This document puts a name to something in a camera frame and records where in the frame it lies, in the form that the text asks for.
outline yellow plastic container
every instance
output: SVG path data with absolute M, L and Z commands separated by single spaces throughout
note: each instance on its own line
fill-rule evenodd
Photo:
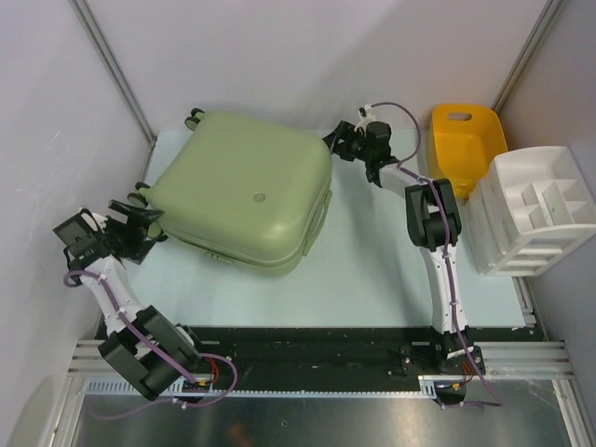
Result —
M 431 177 L 448 179 L 456 197 L 467 198 L 493 159 L 507 151 L 496 113 L 473 104 L 442 104 L 432 111 L 428 133 Z

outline purple cable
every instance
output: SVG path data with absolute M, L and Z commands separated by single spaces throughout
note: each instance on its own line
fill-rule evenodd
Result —
M 154 405 L 160 405 L 160 404 L 168 403 L 168 402 L 178 403 L 178 404 L 182 405 L 184 408 L 185 407 L 192 407 L 192 408 L 209 407 L 210 405 L 213 405 L 214 403 L 219 402 L 220 400 L 225 398 L 228 394 L 230 394 L 237 385 L 238 371 L 236 369 L 236 365 L 234 365 L 234 363 L 232 363 L 232 361 L 228 360 L 227 358 L 218 356 L 217 354 L 201 354 L 201 357 L 222 361 L 223 363 L 227 364 L 230 367 L 230 369 L 232 370 L 232 374 L 234 375 L 234 378 L 232 379 L 232 385 L 230 385 L 230 387 L 228 387 L 216 399 L 210 400 L 209 402 L 190 403 L 190 402 L 184 402 L 182 400 L 176 400 L 175 397 L 162 398 L 162 399 L 154 400 L 153 402 L 145 403 L 144 405 L 142 405 L 138 408 L 135 408 L 134 410 L 130 410 L 129 412 L 125 412 L 125 413 L 121 413 L 121 414 L 102 415 L 102 414 L 97 414 L 97 413 L 93 412 L 93 410 L 89 410 L 89 414 L 92 417 L 94 417 L 95 419 L 98 419 L 100 421 L 117 421 L 120 419 L 125 419 L 127 417 L 134 416 L 135 414 L 143 412 L 147 408 L 153 407 Z
M 190 372 L 188 372 L 180 363 L 178 363 L 176 360 L 174 360 L 172 357 L 170 357 L 166 352 L 164 352 L 159 346 L 151 343 L 151 341 L 149 341 L 149 339 L 147 337 L 145 337 L 137 328 L 134 327 L 134 325 L 130 322 L 130 320 L 126 317 L 126 315 L 124 315 L 124 313 L 119 312 L 120 303 L 115 298 L 114 292 L 112 291 L 112 288 L 110 287 L 110 285 L 100 275 L 98 275 L 97 273 L 88 272 L 87 270 L 72 270 L 64 276 L 63 282 L 66 286 L 73 287 L 72 284 L 70 282 L 68 282 L 68 280 L 72 277 L 78 277 L 78 276 L 90 277 L 90 278 L 97 280 L 103 286 L 105 293 L 108 295 L 108 299 L 110 300 L 110 303 L 112 303 L 112 306 L 114 307 L 114 310 L 118 314 L 118 317 L 124 323 L 124 325 L 127 327 L 127 329 L 129 329 L 129 331 L 131 331 L 132 334 L 135 337 L 137 337 L 141 343 L 143 343 L 149 349 L 151 349 L 153 352 L 155 352 L 166 363 L 168 363 L 169 366 L 171 366 L 174 370 L 176 370 L 178 373 L 180 373 L 191 384 L 196 382 L 195 377 Z
M 445 259 L 447 278 L 449 279 L 449 292 L 451 294 L 450 305 L 451 305 L 451 310 L 452 310 L 452 318 L 453 318 L 454 326 L 455 326 L 455 332 L 457 333 L 457 338 L 459 339 L 459 343 L 461 344 L 461 346 L 464 348 L 464 351 L 466 352 L 467 360 L 469 361 L 470 365 L 472 365 L 474 372 L 481 379 L 482 384 L 487 389 L 487 391 L 496 400 L 496 402 L 488 402 L 488 401 L 484 401 L 484 400 L 479 400 L 479 401 L 463 402 L 463 405 L 460 405 L 460 404 L 444 405 L 440 401 L 440 399 L 437 398 L 437 402 L 441 406 L 446 406 L 446 407 L 461 407 L 461 406 L 481 407 L 484 405 L 494 406 L 494 407 L 504 406 L 505 405 L 504 402 L 501 400 L 498 393 L 496 391 L 494 391 L 493 388 L 490 386 L 490 384 L 488 383 L 488 381 L 482 374 L 480 368 L 474 361 L 474 358 L 472 358 L 472 355 L 469 353 L 466 339 L 464 338 L 464 334 L 461 332 L 461 328 L 459 327 L 459 323 L 457 322 L 457 302 L 455 300 L 454 271 L 451 267 L 451 262 L 449 262 L 449 258 L 447 257 L 449 255 L 449 243 L 451 242 L 451 229 L 449 227 L 449 221 L 447 220 L 447 214 L 445 213 L 445 208 L 443 207 L 442 202 L 440 201 L 439 192 L 437 191 L 437 188 L 433 184 L 432 179 L 429 179 L 428 177 L 423 177 L 421 175 L 416 174 L 415 172 L 412 172 L 409 169 L 404 168 L 401 164 L 403 163 L 403 161 L 406 161 L 406 159 L 398 162 L 397 169 L 401 170 L 406 175 L 409 175 L 410 177 L 414 178 L 418 182 L 428 183 L 428 187 L 430 188 L 430 191 L 432 192 L 432 195 L 435 197 L 435 201 L 437 202 L 437 206 L 439 208 L 440 219 L 442 220 L 443 226 L 445 228 L 445 245 L 443 247 L 443 259 Z
M 400 165 L 401 165 L 402 163 L 405 163 L 406 161 L 409 161 L 412 158 L 414 158 L 416 155 L 418 155 L 418 152 L 420 151 L 420 145 L 422 144 L 422 132 L 420 131 L 420 125 L 418 124 L 418 120 L 415 118 L 415 116 L 412 114 L 412 112 L 410 112 L 406 107 L 404 107 L 400 103 L 393 102 L 393 101 L 383 101 L 383 102 L 378 102 L 376 104 L 371 104 L 371 107 L 375 108 L 375 107 L 379 107 L 381 105 L 392 105 L 394 107 L 401 109 L 403 112 L 406 113 L 407 116 L 410 117 L 410 119 L 413 122 L 414 127 L 416 128 L 416 147 L 410 155 L 406 156 L 404 159 L 402 159 L 400 161 Z

